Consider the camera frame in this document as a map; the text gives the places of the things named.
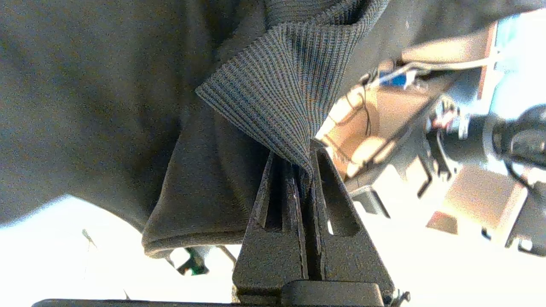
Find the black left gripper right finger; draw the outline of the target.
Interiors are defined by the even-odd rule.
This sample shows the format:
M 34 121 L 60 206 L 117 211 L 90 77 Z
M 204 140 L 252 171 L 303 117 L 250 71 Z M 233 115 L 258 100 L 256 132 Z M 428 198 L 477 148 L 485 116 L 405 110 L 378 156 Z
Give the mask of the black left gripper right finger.
M 392 299 L 394 282 L 326 149 L 315 148 L 311 162 L 314 275 L 322 281 L 373 283 L 383 299 Z

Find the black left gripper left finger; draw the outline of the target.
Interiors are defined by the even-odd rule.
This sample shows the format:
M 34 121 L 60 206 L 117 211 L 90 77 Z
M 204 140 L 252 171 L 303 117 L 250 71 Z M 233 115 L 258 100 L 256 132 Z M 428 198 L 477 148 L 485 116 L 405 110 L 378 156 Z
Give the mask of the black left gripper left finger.
M 308 278 L 305 231 L 293 166 L 269 154 L 232 281 L 240 298 L 278 298 L 285 284 Z

